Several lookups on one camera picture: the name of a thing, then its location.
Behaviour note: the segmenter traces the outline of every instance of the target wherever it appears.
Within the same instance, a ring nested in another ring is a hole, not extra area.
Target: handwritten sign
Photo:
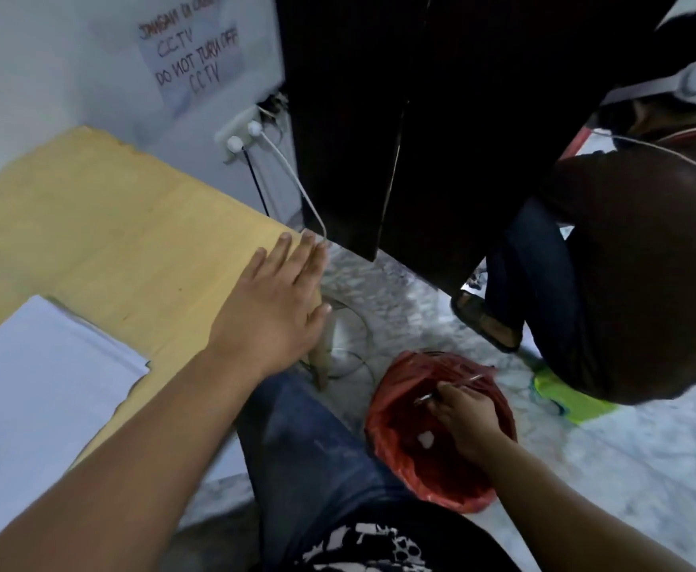
[[[244,70],[235,23],[221,25],[220,0],[187,0],[138,24],[139,47],[174,116],[218,92]]]

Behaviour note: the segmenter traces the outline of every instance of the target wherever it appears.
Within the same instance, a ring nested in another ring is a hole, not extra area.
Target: sandal
[[[486,314],[485,300],[483,298],[468,293],[465,290],[460,290],[459,293],[451,299],[451,311],[454,312],[462,323],[475,331],[502,353],[514,353],[520,348],[520,342],[518,342],[518,345],[515,347],[508,347],[495,337],[489,335],[483,329],[481,319]]]

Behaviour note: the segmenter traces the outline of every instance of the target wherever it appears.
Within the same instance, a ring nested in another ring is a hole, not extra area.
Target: wall socket
[[[250,146],[250,144],[255,142],[255,139],[250,136],[247,131],[247,125],[253,120],[260,122],[260,110],[257,106],[250,106],[247,110],[243,110],[236,116],[234,116],[226,125],[223,126],[218,132],[215,133],[215,143],[221,148],[225,158],[223,161],[226,164],[234,162],[237,159],[237,155],[232,153],[226,143],[228,143],[229,138],[232,136],[238,136],[242,139],[245,148]]]

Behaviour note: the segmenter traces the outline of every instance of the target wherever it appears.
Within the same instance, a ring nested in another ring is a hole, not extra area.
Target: person
[[[628,87],[696,62],[696,12],[664,22]],[[599,124],[696,161],[696,104],[659,94],[603,106]],[[487,255],[485,299],[459,318],[504,352],[527,323],[564,383],[619,404],[672,399],[696,384],[696,166],[617,140],[618,152],[558,162]],[[574,225],[567,242],[557,223]]]
[[[153,570],[235,417],[265,570],[518,570],[475,524],[413,497],[285,371],[329,312],[313,309],[326,247],[313,233],[288,259],[290,246],[284,234],[258,249],[207,347],[0,533],[0,571]],[[493,481],[542,570],[694,570],[507,438],[490,399],[438,391],[431,413]]]

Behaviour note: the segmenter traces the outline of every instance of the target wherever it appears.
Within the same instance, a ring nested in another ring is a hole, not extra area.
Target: red trash bag
[[[485,510],[496,491],[483,471],[456,451],[454,438],[426,406],[414,400],[433,391],[439,381],[464,381],[489,396],[501,430],[517,440],[515,419],[494,383],[494,367],[473,363],[453,353],[403,352],[388,369],[372,398],[364,430],[374,452],[420,500],[467,514]],[[435,442],[425,449],[417,437],[432,432]]]

